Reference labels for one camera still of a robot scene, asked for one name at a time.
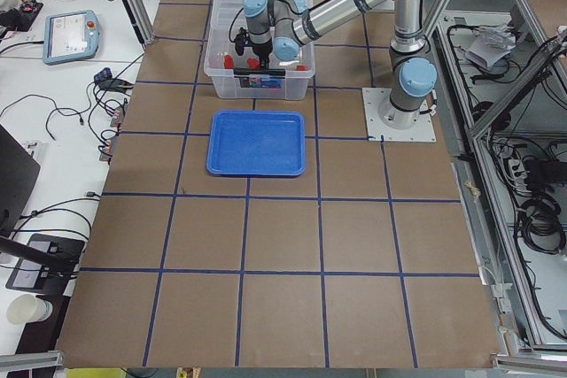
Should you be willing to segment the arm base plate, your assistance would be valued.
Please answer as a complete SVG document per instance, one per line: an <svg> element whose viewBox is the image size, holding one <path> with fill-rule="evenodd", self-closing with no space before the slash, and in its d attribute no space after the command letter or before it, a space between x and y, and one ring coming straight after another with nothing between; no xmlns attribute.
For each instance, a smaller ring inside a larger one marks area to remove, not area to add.
<svg viewBox="0 0 567 378"><path fill-rule="evenodd" d="M382 103L389 100L390 92L388 88L362 89L368 139L375 142L435 143L437 137L432 123L435 112L431 111L434 105L428 105L425 98L419 112L412 116L413 123L409 128L394 128L384 122L379 111Z"/></svg>

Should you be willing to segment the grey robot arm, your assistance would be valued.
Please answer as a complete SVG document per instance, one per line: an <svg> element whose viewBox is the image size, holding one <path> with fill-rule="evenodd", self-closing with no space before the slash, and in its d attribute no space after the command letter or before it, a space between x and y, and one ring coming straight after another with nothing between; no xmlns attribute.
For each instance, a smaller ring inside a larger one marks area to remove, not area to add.
<svg viewBox="0 0 567 378"><path fill-rule="evenodd" d="M370 12L387 0L323 0L301 10L289 0L243 0L246 25L233 39L237 55L251 48L268 68L269 56L295 59L301 47L314 42L348 21ZM433 91L438 73L425 58L423 0L391 0L394 34L390 41L395 79L388 98L378 107L386 126L406 130L417 121L424 99Z"/></svg>

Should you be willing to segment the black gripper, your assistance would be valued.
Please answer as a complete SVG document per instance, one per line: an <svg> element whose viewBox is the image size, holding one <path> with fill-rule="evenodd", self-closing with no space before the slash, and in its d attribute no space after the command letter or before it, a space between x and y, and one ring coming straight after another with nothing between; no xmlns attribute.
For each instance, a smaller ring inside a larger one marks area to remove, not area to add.
<svg viewBox="0 0 567 378"><path fill-rule="evenodd" d="M269 63L269 56L273 51L272 40L263 43L252 43L252 51L258 57L261 64Z"/></svg>

